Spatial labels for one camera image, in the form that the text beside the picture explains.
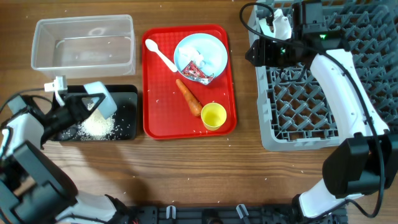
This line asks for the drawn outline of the white rice pile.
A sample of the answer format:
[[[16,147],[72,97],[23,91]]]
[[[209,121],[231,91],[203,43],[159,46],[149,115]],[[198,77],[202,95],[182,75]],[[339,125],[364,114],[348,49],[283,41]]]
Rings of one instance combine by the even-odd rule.
[[[113,115],[104,119],[99,110],[94,110],[91,116],[78,126],[77,135],[82,140],[108,140],[114,133],[115,119]]]

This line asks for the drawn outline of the green bowl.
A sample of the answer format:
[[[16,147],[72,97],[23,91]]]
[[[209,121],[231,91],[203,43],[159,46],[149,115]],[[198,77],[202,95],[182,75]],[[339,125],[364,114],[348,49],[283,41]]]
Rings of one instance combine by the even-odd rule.
[[[288,17],[284,16],[281,9],[274,12],[274,17],[263,18],[259,21],[262,33],[268,37],[287,40],[292,37],[292,28]]]

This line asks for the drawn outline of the light blue bowl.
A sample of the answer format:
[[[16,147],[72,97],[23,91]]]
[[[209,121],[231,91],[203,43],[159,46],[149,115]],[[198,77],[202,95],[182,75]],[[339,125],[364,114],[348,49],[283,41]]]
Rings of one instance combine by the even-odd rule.
[[[111,115],[113,115],[116,110],[117,106],[113,97],[111,96],[108,89],[102,82],[93,82],[84,84],[84,89],[86,90],[87,94],[94,95],[94,94],[103,94],[103,99],[100,96],[93,99],[93,102],[97,104],[97,102],[101,102],[98,107],[96,108],[104,119],[108,119]]]

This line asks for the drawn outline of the light blue plate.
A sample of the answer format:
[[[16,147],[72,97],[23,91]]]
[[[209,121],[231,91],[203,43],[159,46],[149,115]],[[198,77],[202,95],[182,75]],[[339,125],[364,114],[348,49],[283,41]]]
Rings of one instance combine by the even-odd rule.
[[[214,79],[220,76],[228,63],[226,46],[215,36],[204,33],[191,34],[184,37],[176,46],[174,52],[174,64],[178,72],[188,65],[188,61],[180,59],[178,48],[191,46],[196,48],[204,56],[204,65],[200,68],[206,75],[214,75]]]

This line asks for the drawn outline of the red snack wrapper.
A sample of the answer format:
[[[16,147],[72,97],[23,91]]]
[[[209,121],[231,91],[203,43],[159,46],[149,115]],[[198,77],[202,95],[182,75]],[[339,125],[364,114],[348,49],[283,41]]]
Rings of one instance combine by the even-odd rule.
[[[191,80],[203,85],[210,84],[214,75],[206,75],[196,64],[194,61],[190,61],[188,65],[182,70],[182,75]]]

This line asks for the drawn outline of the white tissue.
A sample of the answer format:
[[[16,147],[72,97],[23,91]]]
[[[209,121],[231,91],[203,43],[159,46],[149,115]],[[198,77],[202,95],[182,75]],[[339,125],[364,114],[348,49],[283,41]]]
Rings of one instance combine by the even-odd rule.
[[[202,68],[202,66],[205,64],[204,56],[201,53],[199,53],[199,51],[194,47],[191,46],[179,47],[178,53],[180,59],[184,59],[188,62],[192,61],[199,68]]]

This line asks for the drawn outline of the yellow cup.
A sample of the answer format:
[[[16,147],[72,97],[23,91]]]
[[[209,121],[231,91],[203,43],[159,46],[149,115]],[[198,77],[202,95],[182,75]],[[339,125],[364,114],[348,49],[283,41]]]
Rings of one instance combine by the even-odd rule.
[[[216,131],[226,122],[227,112],[221,104],[212,102],[202,108],[200,117],[207,130]]]

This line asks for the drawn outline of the orange carrot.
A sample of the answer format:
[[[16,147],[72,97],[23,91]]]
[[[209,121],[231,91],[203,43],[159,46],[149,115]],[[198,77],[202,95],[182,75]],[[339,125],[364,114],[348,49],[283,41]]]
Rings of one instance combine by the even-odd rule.
[[[200,104],[200,102],[196,99],[196,97],[192,94],[192,92],[186,87],[183,81],[181,81],[180,79],[176,79],[175,82],[178,86],[178,89],[184,96],[192,115],[200,116],[202,111],[202,105]]]

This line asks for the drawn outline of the white plastic spoon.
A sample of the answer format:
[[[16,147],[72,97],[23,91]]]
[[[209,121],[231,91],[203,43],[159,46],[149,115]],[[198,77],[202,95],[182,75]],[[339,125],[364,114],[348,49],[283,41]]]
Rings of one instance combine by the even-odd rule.
[[[159,50],[159,47],[155,41],[152,39],[146,39],[145,45],[148,50],[156,53],[172,72],[177,72],[177,66]]]

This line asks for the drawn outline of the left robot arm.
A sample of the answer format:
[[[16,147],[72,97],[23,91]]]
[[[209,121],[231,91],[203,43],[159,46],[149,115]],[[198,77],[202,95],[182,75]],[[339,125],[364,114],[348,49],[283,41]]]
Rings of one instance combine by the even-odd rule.
[[[5,223],[132,223],[120,200],[78,191],[41,147],[80,123],[105,100],[103,93],[70,95],[44,114],[32,96],[16,93],[5,103],[12,116],[1,124],[1,219]]]

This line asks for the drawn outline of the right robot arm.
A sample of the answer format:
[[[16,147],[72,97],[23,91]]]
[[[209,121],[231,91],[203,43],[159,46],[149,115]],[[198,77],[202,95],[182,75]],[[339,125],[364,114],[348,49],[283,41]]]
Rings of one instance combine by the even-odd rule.
[[[303,63],[317,79],[333,113],[340,145],[324,161],[322,179],[294,197],[291,219],[310,223],[357,199],[384,192],[397,174],[397,135],[374,109],[356,73],[344,35],[328,30],[320,1],[292,5],[292,18],[271,9],[270,35],[257,34],[245,58],[254,66],[285,68]]]

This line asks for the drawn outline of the grey dishwasher rack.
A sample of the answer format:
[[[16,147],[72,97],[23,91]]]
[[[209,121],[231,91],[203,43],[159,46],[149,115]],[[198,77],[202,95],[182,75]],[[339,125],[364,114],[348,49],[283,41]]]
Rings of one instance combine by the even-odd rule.
[[[373,107],[397,131],[397,2],[323,1],[330,30],[348,40],[353,62]],[[262,145],[270,151],[337,146],[338,131],[316,79],[302,64],[257,67],[257,110]]]

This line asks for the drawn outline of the clear plastic bin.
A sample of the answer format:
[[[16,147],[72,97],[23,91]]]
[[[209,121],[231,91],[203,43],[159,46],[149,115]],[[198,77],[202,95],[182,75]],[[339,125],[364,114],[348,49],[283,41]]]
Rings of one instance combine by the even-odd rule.
[[[42,19],[36,24],[30,65],[49,78],[134,75],[135,40],[128,14]]]

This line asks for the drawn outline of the red serving tray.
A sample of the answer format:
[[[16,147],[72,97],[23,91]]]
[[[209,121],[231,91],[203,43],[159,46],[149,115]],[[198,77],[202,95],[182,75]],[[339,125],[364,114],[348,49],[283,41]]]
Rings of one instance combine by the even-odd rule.
[[[147,49],[146,39],[154,40],[169,59],[179,42],[191,34],[210,34],[227,50],[226,68],[209,85],[190,81],[179,72],[173,73],[160,57]],[[216,131],[205,128],[200,117],[192,115],[184,96],[176,85],[181,79],[196,99],[205,106],[215,102],[226,110],[226,122]],[[142,37],[143,127],[154,139],[195,138],[229,134],[236,127],[236,107],[232,69],[229,59],[228,35],[216,24],[153,28]]]

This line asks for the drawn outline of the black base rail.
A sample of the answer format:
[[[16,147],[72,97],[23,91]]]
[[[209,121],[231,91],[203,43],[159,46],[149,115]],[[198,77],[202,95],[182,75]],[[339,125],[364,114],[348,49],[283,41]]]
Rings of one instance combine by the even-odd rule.
[[[239,204],[235,207],[132,207],[133,224],[206,224],[206,223],[316,223],[348,224],[345,207],[339,208],[324,217],[304,218],[289,204],[248,207]]]

